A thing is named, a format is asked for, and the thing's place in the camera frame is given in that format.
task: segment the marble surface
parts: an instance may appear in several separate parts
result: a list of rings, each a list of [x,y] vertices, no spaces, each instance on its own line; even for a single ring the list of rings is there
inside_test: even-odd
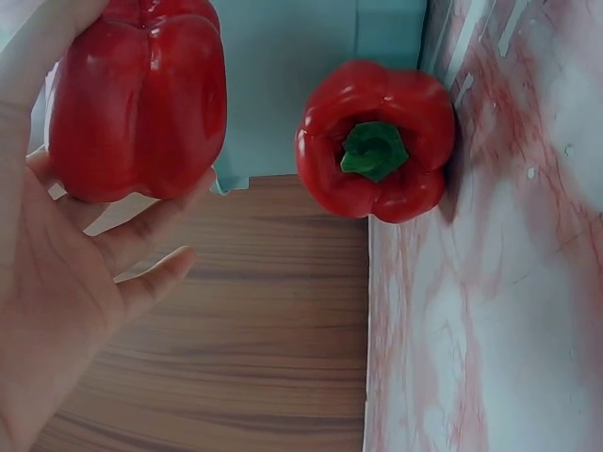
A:
[[[370,224],[367,452],[603,450],[603,2],[431,0],[460,140]]]

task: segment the glossy pepper skin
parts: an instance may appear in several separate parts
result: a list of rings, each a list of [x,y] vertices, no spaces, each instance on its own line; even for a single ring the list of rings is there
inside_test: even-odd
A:
[[[342,170],[343,143],[359,124],[394,126],[405,148],[403,163],[380,182]],[[402,223],[440,202],[442,168],[451,157],[454,135],[453,108],[436,79],[352,61],[324,80],[308,101],[296,139],[298,171],[309,193],[331,213],[346,218],[373,214]]]
[[[85,202],[180,197],[220,154],[226,101],[220,22],[207,0],[111,0],[57,66],[53,170]]]

